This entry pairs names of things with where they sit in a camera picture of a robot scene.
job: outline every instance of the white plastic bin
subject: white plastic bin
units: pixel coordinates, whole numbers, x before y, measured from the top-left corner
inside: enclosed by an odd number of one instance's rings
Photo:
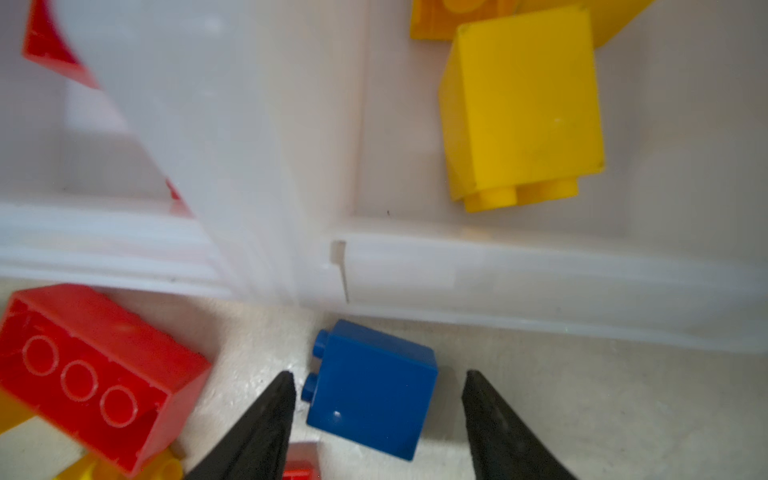
[[[163,174],[121,122],[103,128],[109,100],[4,42],[15,111],[46,114],[19,126],[4,113],[4,143],[22,140],[0,164],[0,273],[31,270],[13,270],[14,252],[43,236],[19,224],[64,229],[28,211],[67,207],[91,220],[27,252],[37,276],[78,279],[76,261],[38,256],[65,244],[107,250],[113,274],[86,266],[86,283],[768,350],[765,2],[656,0],[597,52],[606,172],[573,199],[472,215],[445,185],[449,46],[409,40],[409,13],[409,0],[58,0],[69,42]],[[83,139],[74,118],[95,105]],[[23,141],[31,131],[45,149]],[[18,167],[22,155],[44,160]],[[7,194],[5,178],[24,176],[50,178],[35,186],[55,196]],[[199,224],[174,213],[164,176]]]

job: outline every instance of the blue lego brick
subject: blue lego brick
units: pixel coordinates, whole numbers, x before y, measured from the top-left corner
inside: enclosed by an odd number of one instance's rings
[[[301,398],[307,425],[412,460],[437,380],[432,349],[346,320],[322,330]]]

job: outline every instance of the lego stud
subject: lego stud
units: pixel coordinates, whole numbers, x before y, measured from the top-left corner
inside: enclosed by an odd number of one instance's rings
[[[51,375],[58,367],[58,347],[45,335],[32,336],[22,348],[22,361],[32,375]]]
[[[101,417],[111,427],[122,429],[129,426],[139,416],[139,402],[136,395],[127,386],[115,385],[104,391],[99,401]]]
[[[184,477],[184,470],[181,468],[181,462],[175,458],[170,458],[161,467],[151,480],[181,480]]]
[[[304,388],[301,389],[301,399],[304,402],[312,402],[312,399],[315,397],[316,389],[317,389],[317,374],[310,373],[308,376],[306,376],[306,381],[304,382]]]
[[[322,359],[326,352],[326,346],[328,345],[328,337],[330,337],[328,330],[320,330],[320,333],[317,334],[317,338],[315,338],[315,346],[312,348],[312,356]]]
[[[85,360],[73,360],[61,371],[61,389],[73,402],[87,402],[98,390],[96,369]]]

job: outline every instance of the yellow lego stud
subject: yellow lego stud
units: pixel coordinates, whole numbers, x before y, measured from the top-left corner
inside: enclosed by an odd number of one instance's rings
[[[611,40],[653,0],[520,0],[517,13],[538,12],[566,5],[583,5],[592,17],[594,47]]]
[[[468,212],[573,197],[603,170],[584,8],[462,25],[439,102],[451,198]]]
[[[413,0],[411,38],[453,40],[462,23],[515,13],[518,0]]]
[[[0,389],[0,435],[33,416],[30,409]]]
[[[165,449],[151,459],[133,480],[181,480],[184,471],[181,462]],[[56,475],[53,480],[127,480],[114,466],[89,453],[72,466]]]

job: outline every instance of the red lego brick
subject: red lego brick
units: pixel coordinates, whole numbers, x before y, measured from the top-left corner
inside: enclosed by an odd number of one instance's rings
[[[181,200],[181,195],[179,195],[178,192],[176,192],[176,189],[174,188],[174,185],[170,182],[170,180],[165,180],[165,185],[168,187],[168,190],[170,191],[170,197],[174,200]]]
[[[315,480],[319,478],[312,463],[305,461],[286,462],[283,480]]]
[[[32,0],[22,55],[83,85],[98,88],[91,72],[80,64],[58,34],[49,2]]]
[[[86,286],[15,292],[0,325],[0,387],[128,476],[178,437],[209,373]]]

